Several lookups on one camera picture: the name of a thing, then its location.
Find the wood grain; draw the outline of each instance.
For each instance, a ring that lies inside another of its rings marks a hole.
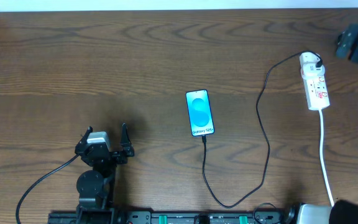
[[[86,127],[113,146],[126,122],[136,156],[118,169],[116,202],[154,210],[222,210],[201,177],[185,92],[209,90],[216,133],[206,175],[224,203],[257,186],[267,145],[256,113],[265,73],[295,52],[324,58],[326,165],[335,198],[358,203],[358,65],[334,57],[358,9],[0,13],[0,223],[41,175],[73,156]],[[260,113],[272,145],[262,202],[328,205],[318,158],[318,113],[306,106],[297,59],[270,75]],[[23,223],[74,210],[75,161],[37,186]]]

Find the blue circle on screen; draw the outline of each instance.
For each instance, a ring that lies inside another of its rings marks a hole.
[[[191,103],[193,105],[193,119],[192,122],[199,126],[204,127],[209,123],[209,116],[208,113],[205,111],[208,109],[207,104],[203,99],[197,98],[194,99]]]

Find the power strip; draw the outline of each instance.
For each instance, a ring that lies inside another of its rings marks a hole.
[[[301,76],[305,85],[309,110],[317,111],[329,106],[324,65],[316,67],[320,59],[312,53],[300,55]]]

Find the smartphone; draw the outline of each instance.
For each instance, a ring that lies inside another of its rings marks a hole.
[[[193,136],[213,134],[215,132],[206,90],[189,91],[186,93],[187,110]]]

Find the white object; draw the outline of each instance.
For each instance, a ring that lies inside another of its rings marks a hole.
[[[312,53],[300,56],[301,76],[305,85],[306,99],[309,110],[321,110],[329,106],[328,91],[324,77],[325,67],[316,67],[320,59]]]
[[[331,209],[330,206],[302,205],[296,224],[328,224]]]
[[[193,9],[296,9],[358,7],[358,1],[343,0],[0,0],[0,12],[121,11]]]
[[[320,115],[320,145],[319,155],[321,170],[323,171],[324,183],[327,188],[328,198],[331,206],[334,206],[334,199],[329,187],[326,166],[324,163],[324,119],[322,109],[329,106],[328,91],[326,80],[324,77],[324,65],[317,67],[316,64],[320,61],[317,55],[307,52],[300,55],[301,76],[305,86],[306,99],[308,101],[309,110],[318,111]]]

